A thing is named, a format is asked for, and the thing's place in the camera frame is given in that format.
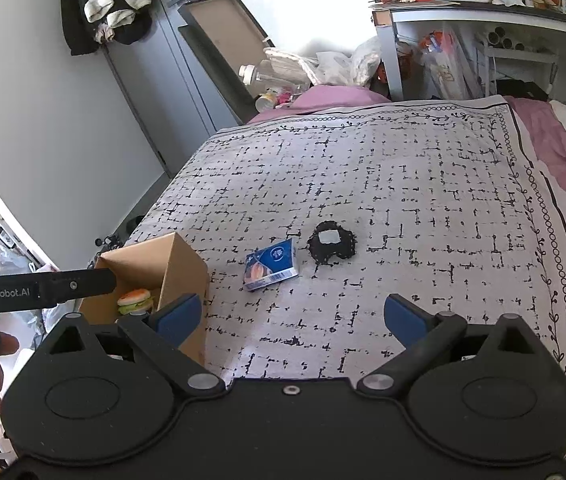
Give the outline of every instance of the white label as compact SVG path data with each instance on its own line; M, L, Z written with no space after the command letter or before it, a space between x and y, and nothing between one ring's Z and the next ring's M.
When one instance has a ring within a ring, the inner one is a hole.
M319 241L322 244L337 244L341 241L341 235L336 229L330 231L321 231L319 233Z

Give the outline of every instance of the blue and white package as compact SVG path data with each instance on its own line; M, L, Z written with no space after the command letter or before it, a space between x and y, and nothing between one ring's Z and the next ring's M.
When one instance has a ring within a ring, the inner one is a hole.
M247 290L282 282L294 276L298 276L298 270L292 240L248 254L245 259L243 283Z

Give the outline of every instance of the desk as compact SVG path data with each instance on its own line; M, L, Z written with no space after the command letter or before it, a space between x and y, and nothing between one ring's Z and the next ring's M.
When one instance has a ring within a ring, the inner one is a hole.
M403 100L403 85L396 53L396 23L465 21L495 22L529 25L566 32L566 14L529 7L503 7L475 2L422 2L415 4L375 5L372 7L374 24L381 41L381 57L387 73L387 82L394 101Z

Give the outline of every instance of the white patterned bedspread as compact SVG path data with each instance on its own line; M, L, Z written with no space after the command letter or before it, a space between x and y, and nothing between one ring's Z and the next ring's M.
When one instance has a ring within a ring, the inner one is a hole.
M307 239L327 219L356 255L318 267ZM357 380L403 350L383 323L393 292L470 322L517 312L566 373L566 194L501 97L223 130L130 242L172 230L207 261L207 366L225 380ZM285 238L300 276L245 291L245 256Z

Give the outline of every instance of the desk leg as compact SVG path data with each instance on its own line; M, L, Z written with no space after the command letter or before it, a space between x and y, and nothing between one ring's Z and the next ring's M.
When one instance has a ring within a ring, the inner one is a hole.
M396 33L394 25L377 25L377 36L381 41L381 59L387 74L387 86L392 101L403 101L403 83L396 52Z
M484 41L482 79L485 87L485 97L490 96L490 56L487 54L488 43Z

